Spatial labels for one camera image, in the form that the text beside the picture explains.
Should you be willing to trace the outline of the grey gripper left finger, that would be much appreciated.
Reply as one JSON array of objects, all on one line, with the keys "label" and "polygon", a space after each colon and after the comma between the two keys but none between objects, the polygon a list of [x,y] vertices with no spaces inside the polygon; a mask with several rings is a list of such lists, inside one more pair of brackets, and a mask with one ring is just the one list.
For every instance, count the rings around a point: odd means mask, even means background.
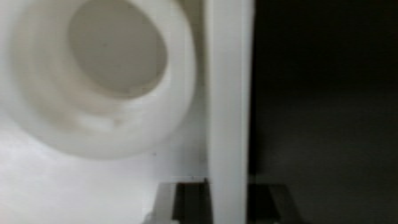
[{"label": "grey gripper left finger", "polygon": [[163,182],[156,188],[154,204],[142,224],[174,224],[176,184]]}]

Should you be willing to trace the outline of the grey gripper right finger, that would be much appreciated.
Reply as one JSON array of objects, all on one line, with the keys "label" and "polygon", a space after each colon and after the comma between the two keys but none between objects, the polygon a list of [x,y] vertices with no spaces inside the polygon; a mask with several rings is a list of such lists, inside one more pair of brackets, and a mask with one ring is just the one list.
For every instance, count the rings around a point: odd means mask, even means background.
[{"label": "grey gripper right finger", "polygon": [[305,224],[287,187],[275,184],[268,189],[280,215],[280,224]]}]

